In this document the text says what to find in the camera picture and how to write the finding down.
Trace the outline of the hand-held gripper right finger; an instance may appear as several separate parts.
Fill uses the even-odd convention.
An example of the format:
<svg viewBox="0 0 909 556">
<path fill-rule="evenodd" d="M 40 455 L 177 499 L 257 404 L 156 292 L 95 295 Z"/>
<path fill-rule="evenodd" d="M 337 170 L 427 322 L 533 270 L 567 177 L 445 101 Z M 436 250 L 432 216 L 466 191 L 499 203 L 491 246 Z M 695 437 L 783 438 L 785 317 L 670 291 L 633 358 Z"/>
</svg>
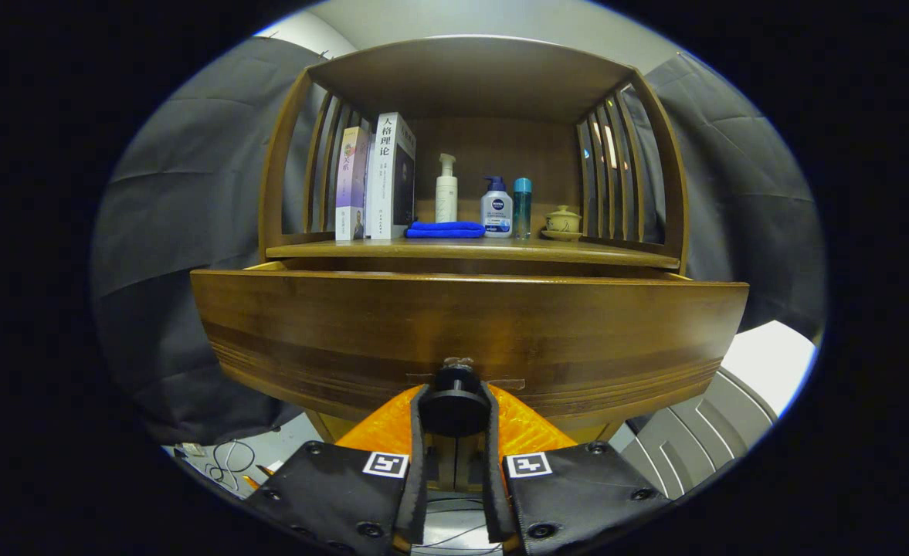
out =
<svg viewBox="0 0 909 556">
<path fill-rule="evenodd" d="M 605 441 L 576 443 L 503 388 L 490 404 L 483 514 L 506 555 L 585 555 L 672 510 Z"/>
</svg>

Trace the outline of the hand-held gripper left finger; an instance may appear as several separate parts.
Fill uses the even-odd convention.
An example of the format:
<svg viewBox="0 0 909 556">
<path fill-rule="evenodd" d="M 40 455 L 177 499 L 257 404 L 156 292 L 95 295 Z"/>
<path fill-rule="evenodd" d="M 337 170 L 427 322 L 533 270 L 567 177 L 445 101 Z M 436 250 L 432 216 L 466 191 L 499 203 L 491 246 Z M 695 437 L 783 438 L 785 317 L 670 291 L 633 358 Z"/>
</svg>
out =
<svg viewBox="0 0 909 556">
<path fill-rule="evenodd" d="M 405 555 L 425 535 L 425 430 L 408 388 L 337 443 L 304 443 L 245 500 L 250 513 L 333 555 Z"/>
</svg>

